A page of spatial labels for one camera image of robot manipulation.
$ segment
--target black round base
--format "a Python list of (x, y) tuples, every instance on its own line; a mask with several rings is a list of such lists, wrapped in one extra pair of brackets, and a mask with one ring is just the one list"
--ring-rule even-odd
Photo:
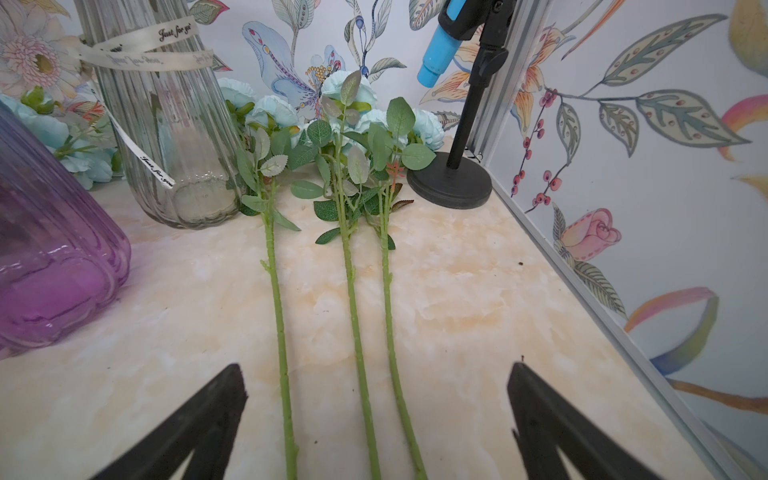
[(458, 170), (446, 167), (448, 154), (437, 158), (423, 170), (408, 170), (411, 188), (441, 207), (469, 210), (483, 205), (491, 196), (491, 176), (479, 164), (462, 158)]

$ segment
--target white gerbera illustration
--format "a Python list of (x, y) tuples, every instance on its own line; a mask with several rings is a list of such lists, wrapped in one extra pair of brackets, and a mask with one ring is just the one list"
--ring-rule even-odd
[(77, 45), (40, 6), (0, 0), (0, 91), (18, 98), (39, 85), (56, 101), (73, 98), (82, 80), (67, 51)]

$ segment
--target clear ribbed glass vase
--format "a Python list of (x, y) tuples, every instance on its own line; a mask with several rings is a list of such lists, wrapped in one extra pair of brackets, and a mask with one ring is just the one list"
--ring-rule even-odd
[[(86, 42), (189, 15), (184, 0), (75, 0)], [(153, 51), (203, 51), (196, 35)], [(175, 181), (166, 189), (119, 141), (125, 175), (141, 208), (177, 228), (217, 225), (240, 209), (237, 131), (214, 73), (95, 67), (104, 101), (123, 129)]]

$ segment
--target wall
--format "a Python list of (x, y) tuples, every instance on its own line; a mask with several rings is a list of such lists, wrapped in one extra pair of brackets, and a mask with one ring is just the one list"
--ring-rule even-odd
[(753, 478), (768, 478), (767, 4), (551, 0), (485, 152)]

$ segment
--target glass vase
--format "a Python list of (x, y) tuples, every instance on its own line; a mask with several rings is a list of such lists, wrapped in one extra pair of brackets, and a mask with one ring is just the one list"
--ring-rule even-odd
[(120, 227), (0, 102), (0, 356), (92, 319), (130, 258)]
[[(188, 16), (184, 0), (75, 0), (86, 42)], [(195, 35), (153, 51), (203, 51)], [(120, 71), (95, 67), (104, 101), (131, 139), (175, 181), (168, 190), (119, 140), (125, 175), (141, 208), (177, 228), (205, 228), (235, 215), (237, 131), (211, 68)]]

